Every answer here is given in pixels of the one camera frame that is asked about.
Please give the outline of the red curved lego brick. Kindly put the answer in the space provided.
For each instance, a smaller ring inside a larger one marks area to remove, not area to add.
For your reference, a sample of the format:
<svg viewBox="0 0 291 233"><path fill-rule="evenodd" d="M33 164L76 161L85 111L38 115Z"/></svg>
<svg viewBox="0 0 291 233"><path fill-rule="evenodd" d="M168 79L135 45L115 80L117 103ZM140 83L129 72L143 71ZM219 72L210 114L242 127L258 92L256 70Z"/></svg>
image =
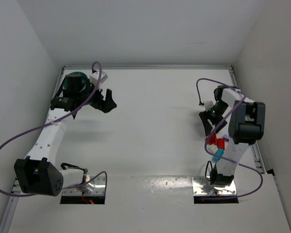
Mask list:
<svg viewBox="0 0 291 233"><path fill-rule="evenodd" d="M205 141L208 145L217 145L216 133L214 133L210 138L207 137Z"/></svg>

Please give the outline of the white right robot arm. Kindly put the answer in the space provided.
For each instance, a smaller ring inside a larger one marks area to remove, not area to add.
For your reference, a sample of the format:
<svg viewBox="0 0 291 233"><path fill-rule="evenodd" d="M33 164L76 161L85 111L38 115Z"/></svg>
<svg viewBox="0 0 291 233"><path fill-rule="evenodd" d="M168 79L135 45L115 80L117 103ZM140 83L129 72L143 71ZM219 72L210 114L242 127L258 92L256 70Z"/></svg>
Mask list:
<svg viewBox="0 0 291 233"><path fill-rule="evenodd" d="M228 125L229 142L223 156L211 169L212 186L225 187L234 180L236 166L247 149L264 135L266 105L247 98L239 89L219 85L214 90L215 104L204 103L199 113L207 140Z"/></svg>

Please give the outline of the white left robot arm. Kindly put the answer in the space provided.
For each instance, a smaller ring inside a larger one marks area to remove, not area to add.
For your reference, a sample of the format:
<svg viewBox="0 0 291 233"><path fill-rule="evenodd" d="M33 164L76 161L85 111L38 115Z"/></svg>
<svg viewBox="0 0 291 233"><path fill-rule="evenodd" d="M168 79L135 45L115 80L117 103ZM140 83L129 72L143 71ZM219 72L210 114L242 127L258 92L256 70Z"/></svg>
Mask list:
<svg viewBox="0 0 291 233"><path fill-rule="evenodd" d="M101 84L108 78L105 72L94 71L67 74L51 100L47 127L41 131L35 145L24 159L17 159L14 170L25 194L57 196L61 190L85 182L87 169L61 164L55 166L56 155L68 126L76 117L75 109L82 103L108 113L117 107L112 91L102 94Z"/></svg>

